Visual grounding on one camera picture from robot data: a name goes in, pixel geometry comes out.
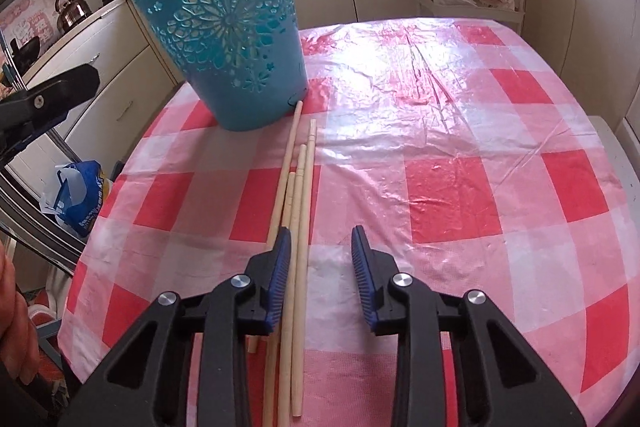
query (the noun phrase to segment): human hand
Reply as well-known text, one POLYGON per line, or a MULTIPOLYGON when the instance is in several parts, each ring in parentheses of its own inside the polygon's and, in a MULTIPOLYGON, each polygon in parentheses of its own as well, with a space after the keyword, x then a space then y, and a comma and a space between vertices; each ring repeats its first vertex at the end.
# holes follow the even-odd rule
POLYGON ((27 303, 15 290, 14 264, 0 245, 0 360, 11 378, 30 383, 38 372, 38 334, 27 303))

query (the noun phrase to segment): flower cutout pattern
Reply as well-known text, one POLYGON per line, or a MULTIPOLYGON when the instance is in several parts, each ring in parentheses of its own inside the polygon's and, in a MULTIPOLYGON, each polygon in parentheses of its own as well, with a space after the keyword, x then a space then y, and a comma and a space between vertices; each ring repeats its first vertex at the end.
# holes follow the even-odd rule
POLYGON ((242 89, 247 89, 251 92, 261 92, 264 86, 267 85, 267 79, 270 76, 269 73, 265 73, 264 71, 256 74, 255 70, 247 68, 247 79, 244 81, 244 84, 242 84, 242 89))
POLYGON ((182 42, 187 63, 240 68, 273 44, 279 5, 278 0, 182 0, 167 31, 182 42))
POLYGON ((231 86, 261 92, 275 68, 267 48, 292 14, 292 0, 181 0, 154 32, 185 72, 228 73, 231 86))

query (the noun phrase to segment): wooden stick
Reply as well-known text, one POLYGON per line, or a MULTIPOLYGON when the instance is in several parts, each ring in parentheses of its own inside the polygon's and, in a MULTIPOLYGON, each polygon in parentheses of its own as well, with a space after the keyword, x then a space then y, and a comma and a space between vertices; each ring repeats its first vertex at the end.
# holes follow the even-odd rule
MULTIPOLYGON (((291 206, 293 204, 293 184, 295 179, 296 173, 290 172, 284 196, 284 210, 282 211, 282 225, 287 228, 291 224, 291 206)), ((276 386, 278 344, 280 344, 280 324, 276 326, 267 340, 267 358, 264 362, 264 390, 262 394, 262 427, 273 426, 273 400, 276 386)))
MULTIPOLYGON (((284 204, 284 194, 287 189, 287 177, 291 168, 291 158, 293 157, 293 147, 296 144, 296 136, 298 135, 298 124, 300 123, 300 114, 302 114, 302 100, 296 104, 296 110, 293 113, 293 121, 291 129, 289 129, 289 139, 284 150, 284 158, 282 159, 282 167, 280 167, 280 177, 278 178, 278 188, 276 190, 276 199, 273 203, 271 211, 271 220, 269 222, 269 232, 267 234, 267 248, 273 248, 278 235, 280 224, 280 216, 282 215, 282 206, 284 204)), ((258 337, 249 337, 247 350, 249 353, 255 353, 258 348, 258 337)))
POLYGON ((280 321, 280 374, 278 376, 278 427, 289 427, 291 420, 291 349, 293 341, 293 311, 296 286, 296 261, 298 258, 298 227, 300 225, 300 205, 305 175, 306 145, 300 146, 296 180, 293 184, 291 205, 291 261, 287 277, 287 290, 280 321))
POLYGON ((287 177, 287 190, 284 195, 284 210, 282 211, 282 225, 290 229, 291 209, 293 206, 293 186, 296 181, 296 173, 290 172, 287 177))
POLYGON ((296 298, 293 312, 291 354, 291 409, 293 416, 302 416, 303 382, 305 377, 306 268, 309 257, 311 188, 314 181, 316 133, 316 120, 312 120, 309 125, 309 138, 306 144, 305 179, 302 192, 298 259, 296 263, 296 298))

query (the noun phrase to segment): kettle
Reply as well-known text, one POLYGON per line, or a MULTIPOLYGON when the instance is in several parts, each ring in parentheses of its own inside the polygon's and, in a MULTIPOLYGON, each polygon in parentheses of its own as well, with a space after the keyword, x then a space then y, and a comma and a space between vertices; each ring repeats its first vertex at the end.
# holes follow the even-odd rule
POLYGON ((85 0, 67 0, 62 11, 60 10, 60 0, 56 0, 56 12, 60 14, 57 26, 58 31, 62 34, 67 33, 71 28, 85 20, 92 13, 87 1, 85 0))

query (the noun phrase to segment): table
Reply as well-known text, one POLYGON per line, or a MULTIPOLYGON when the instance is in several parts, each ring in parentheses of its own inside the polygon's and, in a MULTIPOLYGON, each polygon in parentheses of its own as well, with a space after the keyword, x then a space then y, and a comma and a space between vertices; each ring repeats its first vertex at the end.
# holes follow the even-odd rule
MULTIPOLYGON (((362 318, 356 224, 432 289, 485 290, 596 425, 638 365, 640 247, 564 84, 491 21, 358 23, 301 39, 298 143, 311 117, 319 127, 302 425, 390 424, 395 338, 373 337, 362 318)), ((289 126, 224 131, 188 85, 161 111, 69 292, 59 343, 81 380, 159 293, 208 292, 264 249, 289 126)), ((248 361, 254 425, 262 357, 264 346, 248 361)))

